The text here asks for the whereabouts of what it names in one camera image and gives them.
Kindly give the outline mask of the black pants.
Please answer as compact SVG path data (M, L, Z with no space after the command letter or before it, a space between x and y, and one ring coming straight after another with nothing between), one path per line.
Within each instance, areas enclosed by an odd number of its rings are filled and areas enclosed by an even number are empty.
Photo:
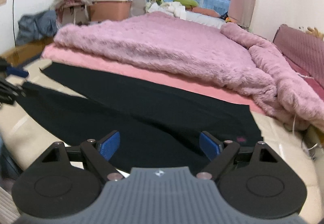
M207 131L219 140L252 147L261 131L246 105L109 72L54 63L44 74L76 92L75 96L25 82L18 104L44 129L71 146L112 131L120 146L112 165L187 166L197 173L209 160L199 147Z

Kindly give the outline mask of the white crumpled clothes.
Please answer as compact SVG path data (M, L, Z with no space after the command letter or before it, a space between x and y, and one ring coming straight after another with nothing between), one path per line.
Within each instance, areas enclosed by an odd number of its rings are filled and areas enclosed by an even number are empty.
M153 12L162 12L182 20L187 19L186 8L180 2L163 2L161 4L148 2L146 4L146 13Z

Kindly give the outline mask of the fluffy pink blanket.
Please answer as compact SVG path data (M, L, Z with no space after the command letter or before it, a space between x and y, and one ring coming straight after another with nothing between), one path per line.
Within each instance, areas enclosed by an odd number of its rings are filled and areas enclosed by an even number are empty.
M69 24L57 32L54 42L226 87L251 97L283 123L323 129L323 100L272 42L234 23L217 29L153 12L89 26Z

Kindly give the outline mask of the mauve quilted sofa cover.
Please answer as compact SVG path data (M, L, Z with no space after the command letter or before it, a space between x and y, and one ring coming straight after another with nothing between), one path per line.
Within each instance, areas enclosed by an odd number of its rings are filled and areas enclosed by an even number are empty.
M282 24L273 43L293 70L323 98L323 41Z

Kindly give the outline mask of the green pillow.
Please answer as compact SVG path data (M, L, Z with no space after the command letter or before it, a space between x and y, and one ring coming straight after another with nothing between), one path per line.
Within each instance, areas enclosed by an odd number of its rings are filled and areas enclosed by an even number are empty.
M199 3L196 0L174 0L174 2L181 3L185 8L195 8L199 6Z

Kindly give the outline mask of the blue denim clothes pile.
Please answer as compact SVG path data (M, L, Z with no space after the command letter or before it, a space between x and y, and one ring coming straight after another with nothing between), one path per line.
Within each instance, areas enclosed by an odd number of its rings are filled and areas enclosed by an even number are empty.
M31 15L23 15L18 21L19 32L16 44L22 46L46 37L54 37L58 31L55 10L45 10Z

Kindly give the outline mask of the wooden side cabinet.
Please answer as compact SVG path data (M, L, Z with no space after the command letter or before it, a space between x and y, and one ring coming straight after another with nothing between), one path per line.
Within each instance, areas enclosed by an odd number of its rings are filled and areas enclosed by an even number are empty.
M17 46L1 54L1 58L4 58L13 66L18 66L27 60L40 55L45 46L51 44L52 42L53 38L47 37L39 41L33 41L22 46Z

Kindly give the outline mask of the pink bed sheet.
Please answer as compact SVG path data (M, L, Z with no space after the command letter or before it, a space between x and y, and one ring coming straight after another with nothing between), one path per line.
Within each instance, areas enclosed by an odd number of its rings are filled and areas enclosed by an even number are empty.
M250 107L250 110L259 114L264 114L250 97L237 94L231 89L221 88L214 84L210 84L199 80L198 78L189 78L179 74L171 74L164 71L154 71L141 69L129 64L120 63L118 61L109 60L93 54L81 52L70 48L60 48L55 44L45 46L41 57L50 59L57 63L78 66L99 71L112 72L119 75L139 78L154 82L156 84L166 85L213 97L222 101L244 104Z

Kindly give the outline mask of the yellow plush toy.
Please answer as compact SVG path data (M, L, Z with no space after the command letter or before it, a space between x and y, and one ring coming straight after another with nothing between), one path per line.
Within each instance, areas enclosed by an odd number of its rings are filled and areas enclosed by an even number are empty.
M312 35L312 36L316 37L317 39L320 39L323 41L324 33L320 32L316 27L314 27L314 28L307 27L307 30L305 31L305 33Z

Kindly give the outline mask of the pink plastic storage bin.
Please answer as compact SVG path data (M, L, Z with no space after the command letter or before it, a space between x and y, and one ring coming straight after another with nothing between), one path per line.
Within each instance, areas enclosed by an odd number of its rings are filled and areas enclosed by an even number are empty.
M122 21L130 17L132 0L96 0L89 7L90 21Z

